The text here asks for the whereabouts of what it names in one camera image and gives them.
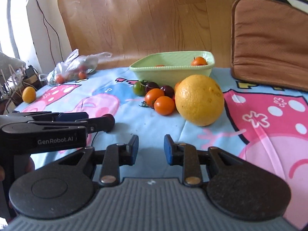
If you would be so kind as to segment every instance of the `orange cherry tomato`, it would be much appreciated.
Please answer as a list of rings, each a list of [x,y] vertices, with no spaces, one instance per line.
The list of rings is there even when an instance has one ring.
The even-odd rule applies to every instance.
[[[175,103],[170,97],[161,96],[155,101],[154,109],[160,115],[167,116],[174,111]]]
[[[81,71],[81,72],[79,72],[78,77],[79,77],[80,80],[84,80],[84,79],[87,78],[87,75],[84,72]]]
[[[65,83],[65,79],[64,79],[63,75],[61,75],[61,74],[56,75],[56,82],[57,82],[58,84],[63,84],[63,83]]]
[[[181,81],[178,82],[178,83],[174,86],[174,93],[175,93],[175,91],[177,90],[177,87],[180,85],[180,83],[181,83]]]
[[[201,57],[194,57],[192,63],[190,64],[191,66],[203,66],[203,65],[207,65],[208,63],[206,62],[206,60]]]
[[[164,96],[164,92],[161,89],[151,89],[144,97],[146,104],[153,108],[157,98]]]

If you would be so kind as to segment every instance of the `metal rivet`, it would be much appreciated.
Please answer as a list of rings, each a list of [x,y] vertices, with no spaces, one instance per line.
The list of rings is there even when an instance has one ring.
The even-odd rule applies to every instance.
[[[197,185],[201,182],[200,178],[195,176],[187,177],[185,181],[189,185]]]
[[[116,181],[116,177],[114,176],[103,176],[100,181],[102,183],[106,183],[106,184],[110,184],[110,183],[114,183]]]

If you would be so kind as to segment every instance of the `brown cushion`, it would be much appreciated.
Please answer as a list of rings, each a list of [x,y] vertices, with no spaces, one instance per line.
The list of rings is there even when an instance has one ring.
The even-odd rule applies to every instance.
[[[274,0],[236,0],[231,70],[239,80],[308,91],[308,14]]]

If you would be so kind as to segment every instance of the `cherry tomato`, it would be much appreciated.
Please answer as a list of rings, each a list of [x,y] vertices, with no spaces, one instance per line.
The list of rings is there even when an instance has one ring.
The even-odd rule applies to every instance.
[[[159,86],[156,82],[148,82],[147,85],[145,86],[145,92],[149,92],[151,89],[159,89]]]
[[[167,116],[174,111],[175,103],[170,97],[161,96],[155,101],[154,109],[160,115]]]
[[[153,108],[157,98],[164,96],[164,92],[161,89],[151,89],[144,97],[146,104]]]
[[[65,79],[64,79],[63,75],[61,75],[61,74],[56,75],[56,82],[57,82],[58,84],[63,84],[63,83],[65,83]]]
[[[161,90],[164,92],[165,96],[170,98],[174,96],[174,89],[169,85],[162,86]]]
[[[133,85],[133,92],[137,96],[145,96],[146,92],[145,92],[145,85],[143,84],[143,82],[137,81]]]
[[[81,71],[81,72],[79,72],[78,77],[79,77],[80,80],[84,80],[84,79],[87,78],[87,75],[84,72]]]
[[[198,56],[196,58],[195,57],[193,58],[193,61],[190,65],[191,66],[203,66],[203,65],[207,65],[207,62],[203,57]]]
[[[173,102],[174,102],[175,109],[177,110],[177,105],[175,104],[175,95],[172,97],[172,100],[173,100]]]

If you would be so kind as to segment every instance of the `plastic bag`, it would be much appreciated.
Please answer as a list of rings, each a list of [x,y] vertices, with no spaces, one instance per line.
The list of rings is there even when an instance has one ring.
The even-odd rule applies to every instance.
[[[79,50],[74,50],[65,62],[59,62],[54,70],[47,75],[47,82],[50,86],[58,86],[65,82],[81,79],[83,74],[93,72],[98,63],[101,63],[106,58],[110,58],[112,53],[103,52],[88,56],[78,55]]]

